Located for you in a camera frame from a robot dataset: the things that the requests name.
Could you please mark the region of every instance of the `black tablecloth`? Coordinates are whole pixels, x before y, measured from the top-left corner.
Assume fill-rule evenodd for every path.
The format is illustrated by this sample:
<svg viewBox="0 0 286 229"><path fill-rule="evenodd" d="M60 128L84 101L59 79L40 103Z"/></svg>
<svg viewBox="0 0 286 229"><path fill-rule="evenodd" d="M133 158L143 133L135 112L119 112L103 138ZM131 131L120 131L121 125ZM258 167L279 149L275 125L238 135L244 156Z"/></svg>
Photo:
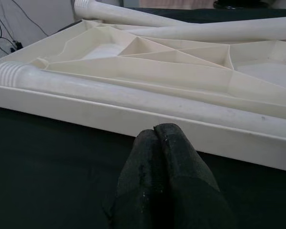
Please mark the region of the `black tablecloth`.
<svg viewBox="0 0 286 229"><path fill-rule="evenodd" d="M185 17L181 11L166 12L173 13L172 18ZM196 12L187 11L186 21L270 17L264 10ZM275 14L286 16L286 11ZM133 140L0 109L0 229L107 228L102 206L117 185ZM200 155L213 171L241 229L286 228L286 172Z"/></svg>

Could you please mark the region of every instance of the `black fabric surface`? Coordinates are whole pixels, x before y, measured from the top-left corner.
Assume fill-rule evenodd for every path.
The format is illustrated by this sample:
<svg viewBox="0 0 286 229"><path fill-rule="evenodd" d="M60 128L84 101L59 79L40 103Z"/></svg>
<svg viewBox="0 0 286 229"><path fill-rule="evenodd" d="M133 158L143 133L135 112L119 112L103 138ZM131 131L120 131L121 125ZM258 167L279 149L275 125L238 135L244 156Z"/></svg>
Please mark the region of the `black fabric surface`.
<svg viewBox="0 0 286 229"><path fill-rule="evenodd" d="M199 10L172 10L153 8L132 8L142 12L156 14L191 23L211 23L224 21L243 21L265 18L286 17L284 9L199 9Z"/></svg>
<svg viewBox="0 0 286 229"><path fill-rule="evenodd" d="M133 137L0 109L0 229L105 229ZM200 153L242 229L286 228L286 172Z"/></svg>

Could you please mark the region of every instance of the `white plastic tray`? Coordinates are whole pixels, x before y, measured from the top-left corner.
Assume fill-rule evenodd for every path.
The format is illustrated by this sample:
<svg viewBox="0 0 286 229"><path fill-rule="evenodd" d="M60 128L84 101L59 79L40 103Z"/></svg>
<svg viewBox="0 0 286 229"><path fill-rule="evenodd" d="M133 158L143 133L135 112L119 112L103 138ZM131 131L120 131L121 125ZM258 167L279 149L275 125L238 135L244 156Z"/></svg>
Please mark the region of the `white plastic tray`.
<svg viewBox="0 0 286 229"><path fill-rule="evenodd" d="M286 122L286 42L166 40L134 36L127 32L133 27L138 26L84 21L4 57L0 63L30 63L45 73L252 112L261 117L260 122L268 116ZM286 137L250 128L1 85L0 107L132 136L153 125L173 122L197 150L286 170ZM237 119L237 113L231 119Z"/></svg>

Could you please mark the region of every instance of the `white plastic rod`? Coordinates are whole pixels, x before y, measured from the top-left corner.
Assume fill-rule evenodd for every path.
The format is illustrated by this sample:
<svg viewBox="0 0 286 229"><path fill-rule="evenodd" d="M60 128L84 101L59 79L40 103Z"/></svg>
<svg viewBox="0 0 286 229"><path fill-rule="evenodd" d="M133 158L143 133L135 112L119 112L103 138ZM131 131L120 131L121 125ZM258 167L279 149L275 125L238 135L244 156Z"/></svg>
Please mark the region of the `white plastic rod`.
<svg viewBox="0 0 286 229"><path fill-rule="evenodd" d="M169 19L149 13L97 2L95 0L76 0L75 13L85 19L101 19L110 23L139 26L180 26L189 23Z"/></svg>
<svg viewBox="0 0 286 229"><path fill-rule="evenodd" d="M204 42L286 40L286 17L128 30L145 37Z"/></svg>
<svg viewBox="0 0 286 229"><path fill-rule="evenodd" d="M18 62L5 62L0 65L0 85L64 95L286 138L285 119L41 71L34 66Z"/></svg>

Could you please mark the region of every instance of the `white plastic tube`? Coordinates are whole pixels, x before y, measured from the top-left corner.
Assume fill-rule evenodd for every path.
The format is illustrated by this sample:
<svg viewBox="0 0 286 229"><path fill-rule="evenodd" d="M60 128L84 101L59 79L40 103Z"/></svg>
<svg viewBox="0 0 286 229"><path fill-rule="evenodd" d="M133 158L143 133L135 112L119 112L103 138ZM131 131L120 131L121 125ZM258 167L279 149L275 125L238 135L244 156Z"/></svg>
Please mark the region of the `white plastic tube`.
<svg viewBox="0 0 286 229"><path fill-rule="evenodd" d="M101 19L110 23L140 25L140 26L179 26L189 23L169 19L149 13L126 9L97 2L95 0L76 0L74 4L75 13L85 19Z"/></svg>
<svg viewBox="0 0 286 229"><path fill-rule="evenodd" d="M204 42L286 40L286 17L128 30L145 37Z"/></svg>
<svg viewBox="0 0 286 229"><path fill-rule="evenodd" d="M286 138L285 119L41 71L34 66L18 62L5 62L0 65L0 85L64 95Z"/></svg>

